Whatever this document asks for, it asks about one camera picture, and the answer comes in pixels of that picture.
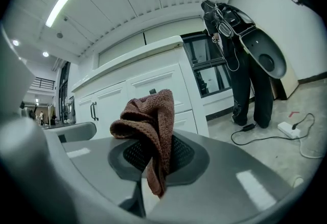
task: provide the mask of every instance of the white ceiling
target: white ceiling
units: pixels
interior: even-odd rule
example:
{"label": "white ceiling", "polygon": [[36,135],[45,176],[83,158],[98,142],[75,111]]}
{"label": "white ceiling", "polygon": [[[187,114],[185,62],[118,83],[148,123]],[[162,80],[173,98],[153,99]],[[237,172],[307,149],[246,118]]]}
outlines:
{"label": "white ceiling", "polygon": [[39,100],[39,105],[51,104],[53,96],[42,95],[42,94],[34,94],[34,93],[26,93],[24,96],[23,102],[25,103],[36,103],[35,99]]}
{"label": "white ceiling", "polygon": [[48,28],[45,21],[56,1],[13,0],[5,30],[21,42],[21,50],[34,48],[79,63],[82,55],[99,53],[151,25],[199,16],[203,0],[69,0]]}
{"label": "white ceiling", "polygon": [[18,47],[15,47],[15,50],[21,58],[51,68],[54,66],[57,59],[57,57],[54,57],[52,55],[49,55],[48,57],[44,57],[41,50],[38,50],[29,44],[21,44]]}

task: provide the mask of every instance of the person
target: person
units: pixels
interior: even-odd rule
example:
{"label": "person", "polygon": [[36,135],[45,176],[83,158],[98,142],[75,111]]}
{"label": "person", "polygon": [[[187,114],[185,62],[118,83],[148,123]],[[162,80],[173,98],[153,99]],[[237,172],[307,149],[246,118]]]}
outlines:
{"label": "person", "polygon": [[[245,126],[247,124],[252,81],[255,94],[253,118],[261,128],[267,128],[271,119],[273,105],[273,94],[269,76],[257,62],[245,52],[238,36],[228,38],[218,33],[215,20],[215,5],[216,4],[211,1],[204,1],[201,7],[204,11],[203,20],[208,34],[213,36],[220,45],[220,48],[222,48],[222,53],[229,68],[234,97],[232,120],[240,126]],[[220,10],[224,7],[236,9],[235,7],[223,3],[217,4],[217,6]],[[238,26],[238,29],[245,29],[248,24],[243,23],[241,25],[243,25],[243,27]]]}
{"label": "person", "polygon": [[44,114],[43,114],[43,111],[41,111],[40,113],[40,121],[41,121],[41,126],[44,125]]}

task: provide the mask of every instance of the cabinet handle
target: cabinet handle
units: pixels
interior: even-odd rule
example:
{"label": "cabinet handle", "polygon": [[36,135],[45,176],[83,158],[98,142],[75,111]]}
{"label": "cabinet handle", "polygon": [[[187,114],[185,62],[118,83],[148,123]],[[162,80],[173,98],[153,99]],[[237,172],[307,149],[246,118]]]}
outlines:
{"label": "cabinet handle", "polygon": [[152,95],[152,94],[156,94],[157,91],[155,90],[155,88],[153,88],[153,89],[149,90],[149,93]]}
{"label": "cabinet handle", "polygon": [[92,106],[94,105],[94,103],[92,102],[91,106],[90,106],[90,111],[91,111],[91,117],[96,120],[94,117],[93,117],[93,114],[92,114]]}
{"label": "cabinet handle", "polygon": [[94,106],[97,104],[97,102],[93,103],[93,113],[94,113],[94,120],[99,120],[99,118],[97,118],[96,116],[96,109],[94,108]]}

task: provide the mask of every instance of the ceiling light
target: ceiling light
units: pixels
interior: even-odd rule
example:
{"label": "ceiling light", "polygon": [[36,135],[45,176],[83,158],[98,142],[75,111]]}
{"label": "ceiling light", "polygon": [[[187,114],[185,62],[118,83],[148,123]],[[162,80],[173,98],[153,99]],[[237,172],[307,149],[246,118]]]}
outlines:
{"label": "ceiling light", "polygon": [[45,25],[49,28],[51,28],[53,22],[55,21],[56,17],[58,16],[60,10],[63,8],[63,6],[66,4],[68,0],[58,0],[55,6],[53,7],[48,19],[46,20]]}

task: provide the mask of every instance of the drawer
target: drawer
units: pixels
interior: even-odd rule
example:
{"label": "drawer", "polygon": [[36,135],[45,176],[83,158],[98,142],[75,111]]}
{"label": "drawer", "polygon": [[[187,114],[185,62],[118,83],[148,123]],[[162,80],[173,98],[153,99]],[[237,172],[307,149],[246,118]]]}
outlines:
{"label": "drawer", "polygon": [[126,82],[129,99],[145,97],[152,89],[156,92],[170,89],[174,97],[175,113],[192,109],[179,64],[142,74]]}
{"label": "drawer", "polygon": [[192,110],[175,114],[174,128],[198,133]]}

